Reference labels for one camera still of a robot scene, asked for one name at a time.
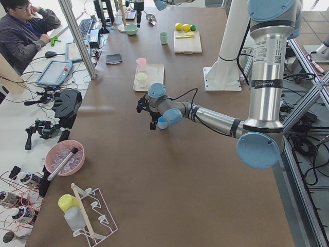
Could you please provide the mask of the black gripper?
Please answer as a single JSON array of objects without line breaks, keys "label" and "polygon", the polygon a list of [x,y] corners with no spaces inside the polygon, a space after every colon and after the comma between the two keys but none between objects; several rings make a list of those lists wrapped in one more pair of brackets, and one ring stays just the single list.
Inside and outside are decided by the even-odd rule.
[{"label": "black gripper", "polygon": [[141,11],[144,10],[144,0],[126,0],[125,5],[128,7],[130,4],[133,5],[133,9],[137,11],[136,13],[136,24],[140,27],[141,23]]},{"label": "black gripper", "polygon": [[149,99],[146,97],[146,94],[144,94],[137,102],[137,106],[136,106],[137,113],[141,113],[142,110],[149,112],[152,118],[150,122],[150,129],[156,130],[157,122],[159,119],[159,113],[153,112],[150,109]]}]

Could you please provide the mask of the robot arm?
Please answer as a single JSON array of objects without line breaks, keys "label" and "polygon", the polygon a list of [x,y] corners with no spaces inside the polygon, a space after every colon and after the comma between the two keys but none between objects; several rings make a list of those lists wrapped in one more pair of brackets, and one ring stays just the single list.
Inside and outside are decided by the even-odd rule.
[{"label": "robot arm", "polygon": [[[192,3],[194,0],[155,0],[155,6],[159,11],[164,10],[167,5],[180,5],[182,3]],[[129,7],[133,4],[133,10],[137,11],[137,27],[140,27],[142,12],[144,11],[144,0],[127,0],[125,1],[125,6]]]},{"label": "robot arm", "polygon": [[266,169],[279,159],[283,148],[283,125],[279,120],[286,43],[300,34],[302,1],[233,1],[231,3],[218,60],[204,72],[208,91],[239,88],[237,67],[244,38],[254,40],[249,115],[233,118],[193,101],[176,102],[165,86],[153,83],[137,103],[137,112],[151,115],[151,129],[163,117],[174,125],[183,118],[198,122],[225,136],[237,138],[239,158],[248,166]]}]

